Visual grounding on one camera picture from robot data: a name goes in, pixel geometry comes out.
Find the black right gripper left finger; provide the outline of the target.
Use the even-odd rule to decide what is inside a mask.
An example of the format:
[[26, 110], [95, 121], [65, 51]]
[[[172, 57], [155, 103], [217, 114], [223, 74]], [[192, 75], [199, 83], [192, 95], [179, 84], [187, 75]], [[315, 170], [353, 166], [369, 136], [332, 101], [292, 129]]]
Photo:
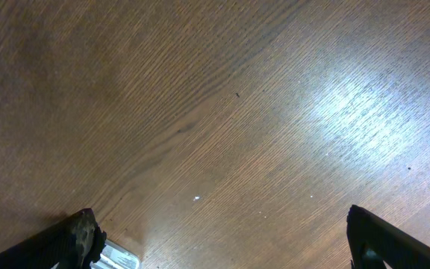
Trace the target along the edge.
[[84, 208], [0, 253], [0, 268], [90, 269], [101, 258], [106, 232]]

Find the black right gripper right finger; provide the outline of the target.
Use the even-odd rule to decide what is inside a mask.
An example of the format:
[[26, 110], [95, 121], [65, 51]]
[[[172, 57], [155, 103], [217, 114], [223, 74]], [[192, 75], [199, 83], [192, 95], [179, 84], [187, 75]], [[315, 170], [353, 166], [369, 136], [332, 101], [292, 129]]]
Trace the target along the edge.
[[430, 268], [430, 247], [372, 212], [352, 205], [346, 234], [352, 269]]

